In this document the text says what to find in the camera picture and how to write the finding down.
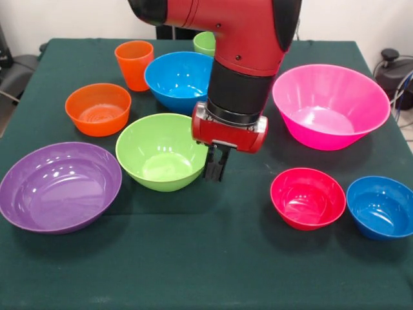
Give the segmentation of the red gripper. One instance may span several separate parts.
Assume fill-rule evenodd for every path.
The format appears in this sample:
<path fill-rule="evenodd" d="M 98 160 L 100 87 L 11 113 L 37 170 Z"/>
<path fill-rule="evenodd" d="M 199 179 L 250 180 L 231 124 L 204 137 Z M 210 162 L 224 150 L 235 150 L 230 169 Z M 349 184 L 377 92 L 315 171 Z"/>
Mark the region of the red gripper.
<path fill-rule="evenodd" d="M 268 118 L 260 116 L 253 125 L 228 125 L 211 115 L 206 103 L 199 101 L 192 113 L 192 137 L 208 146 L 203 177 L 221 181 L 231 148 L 240 152 L 256 153 L 268 132 Z"/>

